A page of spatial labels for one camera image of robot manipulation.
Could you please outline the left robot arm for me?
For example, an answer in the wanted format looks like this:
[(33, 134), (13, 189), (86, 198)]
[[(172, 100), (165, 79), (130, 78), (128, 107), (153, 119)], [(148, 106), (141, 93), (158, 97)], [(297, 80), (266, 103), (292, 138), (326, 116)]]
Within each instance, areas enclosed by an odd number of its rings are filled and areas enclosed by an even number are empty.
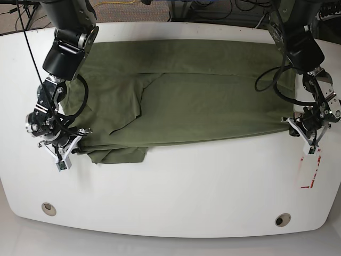
[[(312, 154), (331, 127), (340, 121), (340, 99), (329, 73), (321, 67), (325, 57), (311, 33), (311, 25), (324, 1), (271, 1), (268, 31), (282, 52), (282, 63), (275, 72), (270, 87), (282, 100), (302, 106), (301, 113), (283, 118), (289, 123), (289, 134), (302, 137)], [(303, 87), (314, 98), (303, 102), (285, 96), (278, 89), (283, 72), (293, 69), (302, 75)]]

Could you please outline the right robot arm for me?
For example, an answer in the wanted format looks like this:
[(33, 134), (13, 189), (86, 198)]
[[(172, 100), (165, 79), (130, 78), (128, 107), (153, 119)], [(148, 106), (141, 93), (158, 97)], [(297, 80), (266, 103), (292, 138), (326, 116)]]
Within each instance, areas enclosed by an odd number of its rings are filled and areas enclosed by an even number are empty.
[[(43, 63), (48, 73), (37, 89), (34, 111), (26, 117), (26, 130), (40, 137), (39, 147), (45, 148), (54, 158), (58, 170), (71, 167), (69, 155), (77, 149), (79, 141), (91, 129), (72, 126), (84, 110), (88, 99), (88, 85), (79, 74), (88, 57), (99, 27), (96, 13), (89, 1), (39, 1), (55, 26), (54, 41)], [(84, 98), (72, 115), (59, 113), (59, 103), (67, 95), (67, 81), (79, 80), (84, 86)]]

